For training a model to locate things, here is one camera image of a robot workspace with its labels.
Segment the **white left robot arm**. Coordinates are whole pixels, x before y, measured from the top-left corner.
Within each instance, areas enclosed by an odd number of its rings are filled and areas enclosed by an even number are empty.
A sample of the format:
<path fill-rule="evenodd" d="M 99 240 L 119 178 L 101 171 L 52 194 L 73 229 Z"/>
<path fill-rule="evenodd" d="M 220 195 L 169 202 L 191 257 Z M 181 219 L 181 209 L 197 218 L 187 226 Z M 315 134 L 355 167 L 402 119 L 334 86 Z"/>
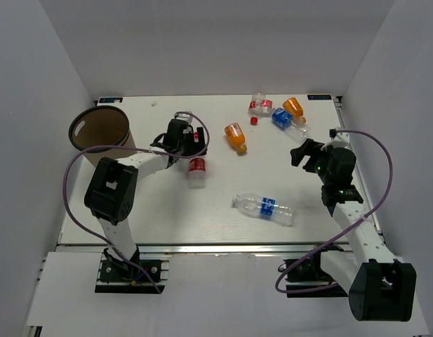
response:
<path fill-rule="evenodd" d="M 167 131 L 158 135 L 148 150 L 138 150 L 128 157 L 99 160 L 84 204 L 101 224 L 109 246 L 104 255 L 123 279 L 132 280 L 140 271 L 140 253 L 128 224 L 138 181 L 172 167 L 179 159 L 204 156 L 209 138 L 205 125 L 193 128 L 189 119 L 177 114 L 169 121 Z"/>

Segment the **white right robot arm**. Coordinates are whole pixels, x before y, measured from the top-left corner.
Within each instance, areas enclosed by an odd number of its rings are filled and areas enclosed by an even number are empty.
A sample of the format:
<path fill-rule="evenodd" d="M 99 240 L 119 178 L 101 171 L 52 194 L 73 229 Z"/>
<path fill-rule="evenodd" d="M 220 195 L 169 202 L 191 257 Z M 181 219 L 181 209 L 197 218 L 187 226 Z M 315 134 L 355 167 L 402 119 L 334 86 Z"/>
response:
<path fill-rule="evenodd" d="M 322 202 L 356 258 L 352 262 L 339 250 L 323 249 L 308 262 L 308 270 L 318 280 L 332 276 L 348 295 L 356 320 L 407 322 L 413 311 L 416 271 L 410 263 L 397 260 L 366 220 L 364 201 L 353 183 L 357 158 L 348 144 L 344 133 L 326 145 L 307 139 L 291 150 L 293 166 L 309 158 L 303 168 L 321 179 Z"/>

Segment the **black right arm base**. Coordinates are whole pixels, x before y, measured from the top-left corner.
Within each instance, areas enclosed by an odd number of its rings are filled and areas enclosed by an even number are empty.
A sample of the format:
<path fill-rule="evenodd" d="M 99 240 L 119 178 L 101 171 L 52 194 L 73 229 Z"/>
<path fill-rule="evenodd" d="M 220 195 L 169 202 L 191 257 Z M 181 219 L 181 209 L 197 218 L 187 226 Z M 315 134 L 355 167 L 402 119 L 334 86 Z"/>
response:
<path fill-rule="evenodd" d="M 320 267 L 321 253 L 307 258 L 300 265 L 292 269 L 284 277 L 287 291 L 302 289 L 316 289 L 335 284 L 335 280 Z M 309 293 L 286 294 L 287 298 L 347 298 L 348 295 L 337 285 L 330 289 Z"/>

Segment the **clear bottle red label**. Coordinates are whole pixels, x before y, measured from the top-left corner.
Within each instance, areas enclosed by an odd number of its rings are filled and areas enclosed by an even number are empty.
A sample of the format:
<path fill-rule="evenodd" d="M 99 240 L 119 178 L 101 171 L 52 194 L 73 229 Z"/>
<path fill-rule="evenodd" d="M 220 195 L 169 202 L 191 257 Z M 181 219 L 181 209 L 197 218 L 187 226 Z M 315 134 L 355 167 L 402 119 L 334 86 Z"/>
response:
<path fill-rule="evenodd" d="M 193 133 L 193 147 L 192 154 L 196 154 L 194 147 L 194 133 Z M 199 189 L 205 187 L 206 182 L 206 159 L 205 156 L 195 156 L 188 161 L 188 179 L 189 187 L 192 189 Z"/>

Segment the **clear bottle blue label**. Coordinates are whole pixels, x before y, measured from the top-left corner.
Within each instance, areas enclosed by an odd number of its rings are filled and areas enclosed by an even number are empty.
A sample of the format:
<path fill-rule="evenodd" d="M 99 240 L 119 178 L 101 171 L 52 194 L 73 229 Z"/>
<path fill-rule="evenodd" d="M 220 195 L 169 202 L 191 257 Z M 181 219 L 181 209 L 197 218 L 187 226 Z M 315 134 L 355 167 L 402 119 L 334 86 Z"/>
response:
<path fill-rule="evenodd" d="M 295 221 L 295 211 L 276 199 L 258 194 L 236 194 L 232 197 L 232 208 L 251 218 L 261 218 L 278 225 L 291 227 Z"/>

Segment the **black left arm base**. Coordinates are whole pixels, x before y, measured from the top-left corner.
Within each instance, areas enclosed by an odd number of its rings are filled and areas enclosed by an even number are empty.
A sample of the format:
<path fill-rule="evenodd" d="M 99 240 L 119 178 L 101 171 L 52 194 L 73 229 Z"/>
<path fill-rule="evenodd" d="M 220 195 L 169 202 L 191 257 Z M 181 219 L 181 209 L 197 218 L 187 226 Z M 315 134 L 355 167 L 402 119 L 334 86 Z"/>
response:
<path fill-rule="evenodd" d="M 101 255 L 95 282 L 96 293 L 161 294 L 168 279 L 169 261 L 139 259 L 138 267 L 127 265 L 105 249 Z"/>

